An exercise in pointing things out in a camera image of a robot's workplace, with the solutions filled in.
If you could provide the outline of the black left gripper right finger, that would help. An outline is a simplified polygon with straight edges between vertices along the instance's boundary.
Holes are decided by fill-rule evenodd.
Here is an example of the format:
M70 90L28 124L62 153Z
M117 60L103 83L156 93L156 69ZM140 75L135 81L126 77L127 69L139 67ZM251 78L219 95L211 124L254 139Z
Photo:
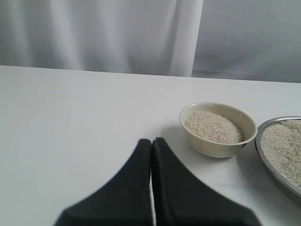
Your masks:
M153 141L151 177L158 226L259 226L256 215L197 179L165 139Z

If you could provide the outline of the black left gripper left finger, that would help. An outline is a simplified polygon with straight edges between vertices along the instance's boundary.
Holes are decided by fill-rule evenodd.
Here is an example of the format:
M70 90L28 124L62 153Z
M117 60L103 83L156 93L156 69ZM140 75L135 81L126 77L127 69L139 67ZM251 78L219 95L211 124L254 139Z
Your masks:
M140 139L124 166L102 188L62 211L57 226L151 226L151 147Z

